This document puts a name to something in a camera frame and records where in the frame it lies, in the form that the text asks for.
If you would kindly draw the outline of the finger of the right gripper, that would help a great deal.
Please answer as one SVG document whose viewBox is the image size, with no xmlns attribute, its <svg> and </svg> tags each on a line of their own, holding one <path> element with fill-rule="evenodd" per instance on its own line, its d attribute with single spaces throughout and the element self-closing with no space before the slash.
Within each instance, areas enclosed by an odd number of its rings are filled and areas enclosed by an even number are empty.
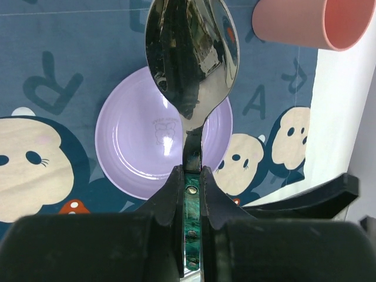
<svg viewBox="0 0 376 282">
<path fill-rule="evenodd" d="M 359 178 L 343 173 L 291 198 L 244 206 L 258 219 L 332 219 L 359 196 Z"/>
</svg>

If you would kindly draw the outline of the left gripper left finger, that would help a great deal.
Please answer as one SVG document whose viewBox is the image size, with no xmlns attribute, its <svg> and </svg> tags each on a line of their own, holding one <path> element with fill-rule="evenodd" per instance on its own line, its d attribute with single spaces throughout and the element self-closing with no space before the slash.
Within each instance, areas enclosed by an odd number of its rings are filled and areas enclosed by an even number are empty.
<svg viewBox="0 0 376 282">
<path fill-rule="evenodd" d="M 134 212 L 38 214 L 1 241 L 2 281 L 179 281 L 183 266 L 181 166 Z"/>
</svg>

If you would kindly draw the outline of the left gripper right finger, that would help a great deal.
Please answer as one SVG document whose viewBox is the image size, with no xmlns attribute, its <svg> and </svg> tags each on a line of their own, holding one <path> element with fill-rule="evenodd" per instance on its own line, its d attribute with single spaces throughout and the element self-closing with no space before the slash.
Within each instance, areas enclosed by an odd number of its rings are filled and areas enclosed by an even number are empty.
<svg viewBox="0 0 376 282">
<path fill-rule="evenodd" d="M 258 219 L 200 176 L 203 281 L 374 281 L 375 248 L 357 224 Z"/>
</svg>

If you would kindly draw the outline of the purple plastic plate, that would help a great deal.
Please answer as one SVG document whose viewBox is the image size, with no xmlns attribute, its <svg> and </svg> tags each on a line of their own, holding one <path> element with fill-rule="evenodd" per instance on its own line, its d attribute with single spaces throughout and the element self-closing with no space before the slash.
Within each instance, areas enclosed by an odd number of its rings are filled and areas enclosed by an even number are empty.
<svg viewBox="0 0 376 282">
<path fill-rule="evenodd" d="M 148 67 L 121 81 L 96 122 L 95 149 L 105 176 L 121 191 L 149 199 L 182 163 L 182 123 Z"/>
</svg>

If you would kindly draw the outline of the pink plastic cup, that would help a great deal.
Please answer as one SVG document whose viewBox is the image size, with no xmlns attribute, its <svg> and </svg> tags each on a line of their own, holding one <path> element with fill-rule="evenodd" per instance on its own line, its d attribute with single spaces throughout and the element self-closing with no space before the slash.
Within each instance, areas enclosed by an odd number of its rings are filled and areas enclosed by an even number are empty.
<svg viewBox="0 0 376 282">
<path fill-rule="evenodd" d="M 374 11 L 374 0 L 263 0 L 251 23 L 264 41 L 345 51 L 365 34 Z"/>
</svg>

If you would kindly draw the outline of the spoon with green handle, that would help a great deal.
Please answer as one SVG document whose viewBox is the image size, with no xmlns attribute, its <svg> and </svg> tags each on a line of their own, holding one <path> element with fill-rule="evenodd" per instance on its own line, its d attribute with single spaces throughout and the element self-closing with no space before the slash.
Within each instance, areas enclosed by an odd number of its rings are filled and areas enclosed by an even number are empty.
<svg viewBox="0 0 376 282">
<path fill-rule="evenodd" d="M 153 1 L 150 6 L 145 33 L 147 64 L 156 86 L 182 121 L 183 254 L 192 271 L 201 266 L 203 128 L 236 80 L 237 40 L 233 18 L 223 1 Z"/>
</svg>

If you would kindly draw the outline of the blue cartoon placemat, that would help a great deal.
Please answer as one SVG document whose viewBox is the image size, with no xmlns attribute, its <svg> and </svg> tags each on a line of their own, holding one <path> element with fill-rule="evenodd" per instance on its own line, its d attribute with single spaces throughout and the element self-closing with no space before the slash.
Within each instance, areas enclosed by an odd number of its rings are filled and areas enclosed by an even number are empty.
<svg viewBox="0 0 376 282">
<path fill-rule="evenodd" d="M 233 133 L 265 142 L 294 107 L 310 107 L 318 52 L 256 38 L 255 1 L 228 1 L 240 44 L 230 94 Z M 143 203 L 99 167 L 99 111 L 111 91 L 146 64 L 149 1 L 2 1 L 1 116 L 30 115 L 55 126 L 76 179 L 70 194 L 90 212 L 130 212 Z"/>
</svg>

